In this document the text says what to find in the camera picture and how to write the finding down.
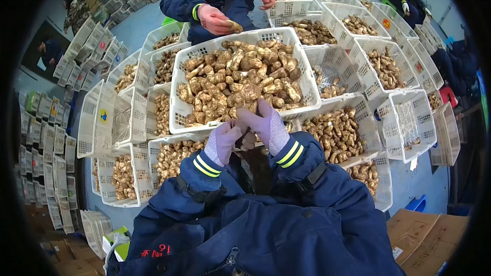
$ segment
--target blue stool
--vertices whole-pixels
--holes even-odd
[[[426,212],[426,195],[422,195],[420,199],[412,199],[406,206],[406,209],[416,212]]]

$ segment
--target red stool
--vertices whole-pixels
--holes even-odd
[[[450,105],[452,108],[457,107],[459,101],[455,98],[454,91],[450,87],[443,87],[440,89],[441,100],[443,103],[447,103],[450,101]]]

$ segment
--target green stool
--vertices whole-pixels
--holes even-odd
[[[382,3],[385,5],[390,5],[394,11],[397,11],[397,8],[389,0],[382,0]]]

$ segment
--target round sticker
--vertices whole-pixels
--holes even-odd
[[[107,112],[105,109],[101,109],[101,111],[99,112],[99,119],[103,122],[107,121]]]
[[[384,25],[384,27],[386,29],[390,29],[390,22],[387,18],[384,18],[384,20],[382,21],[382,24]]]

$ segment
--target white glove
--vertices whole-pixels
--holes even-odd
[[[411,13],[409,13],[409,5],[406,1],[402,3],[402,11],[404,12],[404,15],[411,15]]]
[[[425,11],[426,15],[433,18],[433,14],[431,14],[431,12],[430,12],[430,10],[428,10],[428,8],[424,8],[424,11]]]

